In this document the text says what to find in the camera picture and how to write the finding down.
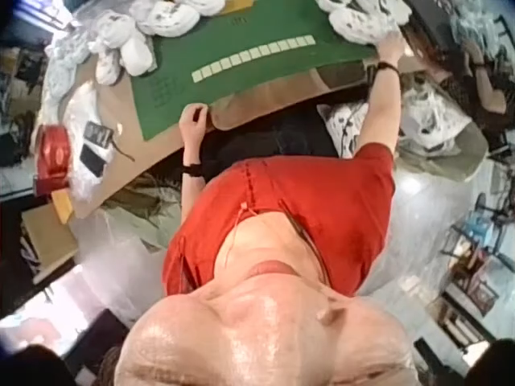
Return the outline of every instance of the black strap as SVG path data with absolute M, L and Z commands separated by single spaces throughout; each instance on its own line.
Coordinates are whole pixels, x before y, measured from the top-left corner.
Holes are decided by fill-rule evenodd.
M 486 69 L 486 63 L 474 63 L 471 61 L 470 67 L 474 72 L 476 72 L 478 69 Z
M 183 166 L 183 173 L 190 175 L 191 177 L 204 177 L 204 173 L 202 172 L 202 165 L 200 164 Z
M 401 76 L 401 73 L 399 72 L 399 70 L 397 69 L 397 67 L 393 66 L 392 64 L 388 63 L 388 62 L 379 62 L 377 64 L 377 71 L 381 71 L 381 70 L 394 70 L 397 75 L 399 75 L 399 77 Z

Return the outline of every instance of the black watch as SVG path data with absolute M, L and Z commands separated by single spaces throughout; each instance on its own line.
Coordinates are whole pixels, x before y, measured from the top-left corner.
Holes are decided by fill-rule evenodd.
M 198 163 L 183 166 L 183 173 L 186 175 L 190 175 L 191 177 L 204 177 L 204 173 L 202 172 L 202 165 Z

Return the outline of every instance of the green cutting mat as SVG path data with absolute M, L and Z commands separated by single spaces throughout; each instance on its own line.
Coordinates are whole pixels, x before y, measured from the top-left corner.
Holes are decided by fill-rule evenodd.
M 300 47 L 304 43 L 311 45 Z M 272 53 L 270 49 L 277 51 L 279 45 L 284 51 Z M 252 53 L 258 56 L 251 49 L 259 46 L 264 55 L 258 49 L 261 57 L 238 63 L 241 61 L 238 58 L 246 60 Z M 246 10 L 203 18 L 178 39 L 156 38 L 154 49 L 158 69 L 147 76 L 132 78 L 134 103 L 145 140 L 179 121 L 188 103 L 211 104 L 281 76 L 326 64 L 362 60 L 373 54 L 371 48 L 339 37 L 315 0 L 255 0 Z M 231 68 L 199 81 L 202 68 L 205 75 L 213 73 L 222 64 L 231 63 L 231 56 L 234 64 Z

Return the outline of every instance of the sleeve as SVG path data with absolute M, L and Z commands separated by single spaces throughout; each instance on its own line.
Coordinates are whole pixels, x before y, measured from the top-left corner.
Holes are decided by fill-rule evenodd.
M 373 256 L 384 247 L 395 184 L 393 155 L 385 145 L 369 143 L 363 146 L 355 161 L 360 163 L 360 201 L 364 211 L 362 231 L 370 240 Z

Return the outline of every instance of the red shirt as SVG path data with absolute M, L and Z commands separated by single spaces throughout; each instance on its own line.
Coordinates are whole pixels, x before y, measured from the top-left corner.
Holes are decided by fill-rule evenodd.
M 311 237 L 331 287 L 352 296 L 383 249 L 393 197 L 393 157 L 363 146 L 352 160 L 277 156 L 239 162 L 212 180 L 168 248 L 167 294 L 184 294 L 213 279 L 225 237 L 256 213 L 283 211 Z

